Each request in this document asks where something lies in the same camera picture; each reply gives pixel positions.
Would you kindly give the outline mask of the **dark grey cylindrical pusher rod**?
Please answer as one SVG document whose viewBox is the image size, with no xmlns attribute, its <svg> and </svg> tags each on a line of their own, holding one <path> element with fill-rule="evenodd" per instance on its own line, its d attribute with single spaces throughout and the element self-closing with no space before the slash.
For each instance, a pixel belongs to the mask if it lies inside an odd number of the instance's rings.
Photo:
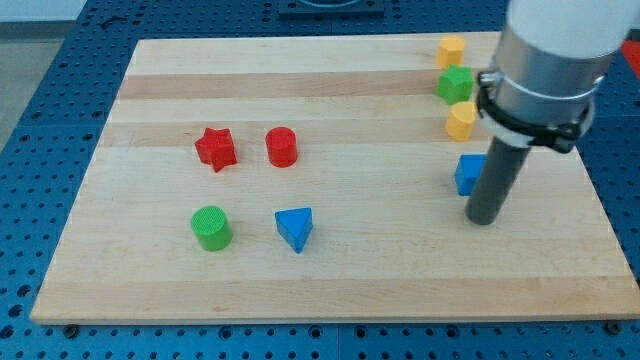
<svg viewBox="0 0 640 360">
<path fill-rule="evenodd" d="M 492 139 L 465 206 L 465 215 L 471 222 L 490 225 L 496 220 L 530 150 L 509 145 L 497 137 Z"/>
</svg>

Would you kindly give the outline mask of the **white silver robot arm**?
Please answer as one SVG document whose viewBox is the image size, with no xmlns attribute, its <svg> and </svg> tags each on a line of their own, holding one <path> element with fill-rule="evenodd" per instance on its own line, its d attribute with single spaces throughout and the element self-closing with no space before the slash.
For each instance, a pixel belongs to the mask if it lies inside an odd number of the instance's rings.
<svg viewBox="0 0 640 360">
<path fill-rule="evenodd" d="M 530 150 L 566 154 L 591 128 L 595 96 L 639 16 L 638 0 L 511 0 L 476 105 L 493 138 L 465 207 L 495 221 Z"/>
</svg>

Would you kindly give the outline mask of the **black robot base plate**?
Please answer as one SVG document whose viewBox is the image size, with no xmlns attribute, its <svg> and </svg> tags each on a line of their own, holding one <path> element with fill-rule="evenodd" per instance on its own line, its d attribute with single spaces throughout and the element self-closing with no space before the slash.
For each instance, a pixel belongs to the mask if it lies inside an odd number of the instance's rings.
<svg viewBox="0 0 640 360">
<path fill-rule="evenodd" d="M 382 15 L 384 0 L 277 0 L 278 14 L 284 17 Z"/>
</svg>

